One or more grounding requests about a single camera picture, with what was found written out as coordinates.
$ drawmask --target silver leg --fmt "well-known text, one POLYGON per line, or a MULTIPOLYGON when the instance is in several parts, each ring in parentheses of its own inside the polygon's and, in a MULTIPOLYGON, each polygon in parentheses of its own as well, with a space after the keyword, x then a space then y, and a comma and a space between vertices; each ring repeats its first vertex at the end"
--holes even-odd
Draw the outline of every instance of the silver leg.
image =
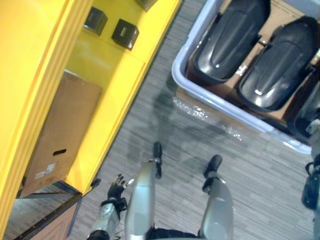
POLYGON ((126 211, 127 240, 147 240, 154 227, 156 161, 143 164, 126 211))
POLYGON ((223 180, 214 177, 199 231, 200 237, 208 240, 231 240, 233 221, 231 193, 223 180))

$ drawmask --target label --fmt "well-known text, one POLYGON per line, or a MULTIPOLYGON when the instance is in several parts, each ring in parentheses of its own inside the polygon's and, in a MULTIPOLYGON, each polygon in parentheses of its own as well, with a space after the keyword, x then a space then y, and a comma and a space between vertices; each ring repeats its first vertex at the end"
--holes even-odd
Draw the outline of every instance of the label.
POLYGON ((50 174, 54 171, 54 168, 55 168, 56 164, 55 163, 52 163, 52 164, 49 164, 45 170, 45 175, 47 174, 50 174))
POLYGON ((37 173, 37 174, 35 175, 35 178, 34 178, 34 179, 42 178, 44 175, 45 175, 45 171, 39 172, 39 173, 37 173))

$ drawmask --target box handle hole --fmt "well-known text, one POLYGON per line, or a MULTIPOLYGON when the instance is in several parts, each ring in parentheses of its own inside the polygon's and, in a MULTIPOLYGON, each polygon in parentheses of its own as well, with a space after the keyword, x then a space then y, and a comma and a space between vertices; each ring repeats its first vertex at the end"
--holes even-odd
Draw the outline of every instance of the box handle hole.
POLYGON ((59 154, 64 154, 67 151, 67 149, 61 149, 58 151, 53 152, 53 156, 59 155, 59 154))

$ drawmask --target black plastic part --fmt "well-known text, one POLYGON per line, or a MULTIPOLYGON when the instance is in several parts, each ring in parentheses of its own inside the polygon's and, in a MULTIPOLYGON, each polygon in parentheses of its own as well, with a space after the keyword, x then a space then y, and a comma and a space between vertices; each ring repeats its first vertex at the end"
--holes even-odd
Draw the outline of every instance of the black plastic part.
POLYGON ((309 81, 298 90, 286 111, 287 126, 300 141, 312 145, 320 135, 320 82, 319 71, 315 71, 309 81))
POLYGON ((96 230, 90 234, 87 240, 110 240, 110 237, 106 231, 96 230))
POLYGON ((311 210, 316 210, 319 198, 320 173, 313 172, 306 180, 301 201, 303 205, 311 210))
POLYGON ((138 35, 139 30, 137 26, 123 19, 119 19, 111 38, 120 46, 132 50, 138 35))
POLYGON ((311 173, 310 173, 310 166, 313 165, 314 162, 309 162, 307 165, 305 165, 305 171, 308 173, 308 175, 310 176, 311 173))
POLYGON ((319 48, 319 26, 303 16, 286 26, 268 43, 241 80, 238 95, 250 108, 279 110, 306 78, 306 67, 319 48))
POLYGON ((209 172, 211 172, 211 171, 217 172, 221 163, 222 163, 222 157, 220 155, 214 155, 211 158, 211 160, 210 160, 210 162, 208 164, 208 167, 206 168, 206 170, 205 170, 205 172, 203 174, 204 177, 207 178, 209 172))
POLYGON ((153 144, 153 157, 159 159, 162 157, 162 146, 158 141, 153 144))
POLYGON ((95 187, 97 187, 97 186, 100 184, 100 182, 101 182, 101 179, 100 179, 100 178, 96 178, 95 180, 92 181, 92 183, 90 184, 90 186, 91 186, 92 188, 95 188, 95 187))
POLYGON ((157 162, 157 163, 155 164, 155 167, 156 167, 156 175, 155 175, 155 177, 156 177, 156 179, 161 179, 161 177, 162 177, 161 164, 157 162))
POLYGON ((224 83, 234 75, 259 40, 270 15, 270 0, 233 0, 209 29, 192 60, 206 84, 224 83))
POLYGON ((92 6, 88 17, 85 20, 84 27, 100 36, 107 21, 108 18, 105 13, 92 6))
POLYGON ((127 200, 124 197, 120 198, 120 200, 118 200, 116 203, 117 211, 120 213, 122 211, 127 210, 127 208, 128 208, 127 200))
POLYGON ((212 183, 214 182, 214 179, 212 177, 209 177, 205 180, 202 191, 206 194, 210 194, 212 183))

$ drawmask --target black shoe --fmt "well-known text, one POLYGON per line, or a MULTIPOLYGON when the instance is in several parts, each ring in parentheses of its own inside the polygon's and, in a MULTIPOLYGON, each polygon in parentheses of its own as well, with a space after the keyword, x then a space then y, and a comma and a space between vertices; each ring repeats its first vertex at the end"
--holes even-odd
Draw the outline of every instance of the black shoe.
POLYGON ((210 190, 213 182, 214 182, 214 179, 212 177, 207 178, 202 186, 202 191, 205 192, 206 194, 210 194, 210 190))
POLYGON ((208 164, 208 167, 206 168, 203 176, 205 178, 208 178, 209 172, 212 172, 212 171, 217 172, 221 163, 222 163, 222 157, 220 155, 214 155, 211 158, 211 160, 210 160, 210 162, 208 164))
POLYGON ((159 162, 156 163, 156 175, 155 177, 157 179, 160 179, 162 176, 162 169, 161 169, 161 165, 162 165, 162 146, 161 143, 156 141, 153 144, 153 157, 155 159, 158 159, 159 162))

